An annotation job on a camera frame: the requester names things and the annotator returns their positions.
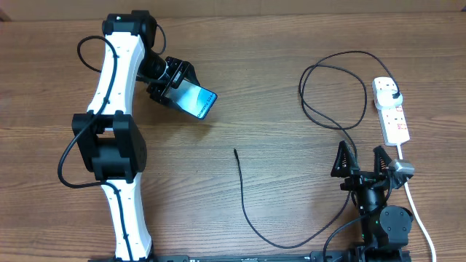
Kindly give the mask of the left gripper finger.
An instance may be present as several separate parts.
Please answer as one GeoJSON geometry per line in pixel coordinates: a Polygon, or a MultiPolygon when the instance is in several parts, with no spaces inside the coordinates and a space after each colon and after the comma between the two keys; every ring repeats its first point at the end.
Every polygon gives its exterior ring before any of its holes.
{"type": "Polygon", "coordinates": [[[194,69],[193,65],[189,65],[188,68],[186,69],[185,79],[187,81],[191,82],[192,84],[200,86],[200,82],[199,82],[199,80],[197,78],[197,75],[196,75],[196,72],[195,72],[195,69],[194,69]]]}
{"type": "Polygon", "coordinates": [[[160,99],[160,103],[168,108],[172,108],[181,112],[186,112],[185,108],[182,106],[180,97],[169,98],[166,96],[162,96],[160,99]]]}

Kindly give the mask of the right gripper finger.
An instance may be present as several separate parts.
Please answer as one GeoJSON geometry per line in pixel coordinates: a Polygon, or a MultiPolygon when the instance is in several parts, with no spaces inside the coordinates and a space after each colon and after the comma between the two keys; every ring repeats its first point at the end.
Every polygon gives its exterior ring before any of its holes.
{"type": "Polygon", "coordinates": [[[374,172],[383,174],[389,170],[389,164],[392,161],[388,153],[382,146],[377,146],[373,149],[374,152],[374,172]]]}
{"type": "Polygon", "coordinates": [[[351,152],[348,144],[342,140],[339,143],[336,159],[331,170],[331,177],[348,178],[359,171],[360,168],[357,159],[351,152]]]}

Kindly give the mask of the blue screen smartphone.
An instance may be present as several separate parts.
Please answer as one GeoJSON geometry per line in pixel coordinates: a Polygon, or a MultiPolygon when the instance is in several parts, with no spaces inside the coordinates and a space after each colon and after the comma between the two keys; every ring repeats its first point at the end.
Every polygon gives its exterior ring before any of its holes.
{"type": "Polygon", "coordinates": [[[217,99],[217,94],[184,79],[177,88],[171,88],[166,97],[180,97],[187,114],[204,119],[217,99]]]}

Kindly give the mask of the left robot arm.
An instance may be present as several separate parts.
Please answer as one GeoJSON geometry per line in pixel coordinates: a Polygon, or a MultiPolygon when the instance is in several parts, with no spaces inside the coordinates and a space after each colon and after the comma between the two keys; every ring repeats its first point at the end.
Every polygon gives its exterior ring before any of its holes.
{"type": "Polygon", "coordinates": [[[138,82],[164,106],[204,119],[217,95],[199,83],[194,66],[174,57],[161,58],[152,48],[160,26],[147,10],[110,14],[103,21],[105,57],[91,103],[74,114],[74,138],[93,186],[107,197],[116,237],[113,261],[155,261],[154,245],[143,214],[141,178],[147,147],[133,118],[138,82]]]}

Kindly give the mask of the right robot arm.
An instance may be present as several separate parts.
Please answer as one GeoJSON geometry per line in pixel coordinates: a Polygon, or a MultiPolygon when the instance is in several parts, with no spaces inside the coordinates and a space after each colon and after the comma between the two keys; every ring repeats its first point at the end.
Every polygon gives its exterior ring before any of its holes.
{"type": "Polygon", "coordinates": [[[389,205],[394,189],[414,176],[414,166],[402,159],[391,159],[381,147],[374,148],[374,169],[362,171],[345,141],[339,143],[332,177],[343,178],[342,191],[354,199],[359,216],[332,233],[323,248],[324,261],[410,261],[408,234],[414,216],[404,207],[389,205]],[[347,227],[361,225],[362,242],[345,251],[328,252],[330,241],[347,227]]]}

